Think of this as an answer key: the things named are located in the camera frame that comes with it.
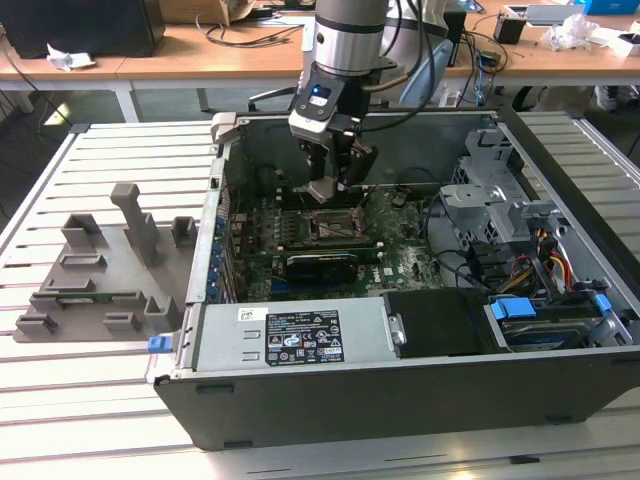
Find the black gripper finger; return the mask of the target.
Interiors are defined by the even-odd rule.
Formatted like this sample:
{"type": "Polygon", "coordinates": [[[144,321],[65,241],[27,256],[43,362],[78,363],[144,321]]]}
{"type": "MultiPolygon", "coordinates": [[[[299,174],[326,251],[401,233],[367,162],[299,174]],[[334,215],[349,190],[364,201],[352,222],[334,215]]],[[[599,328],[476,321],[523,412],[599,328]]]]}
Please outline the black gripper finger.
{"type": "Polygon", "coordinates": [[[335,134],[332,140],[332,160],[336,190],[342,192],[364,182],[377,157],[377,147],[365,145],[357,137],[335,134]]]}
{"type": "Polygon", "coordinates": [[[309,168],[309,179],[318,180],[325,175],[326,156],[329,152],[325,145],[313,143],[307,140],[299,141],[300,149],[306,154],[306,162],[309,168]]]}

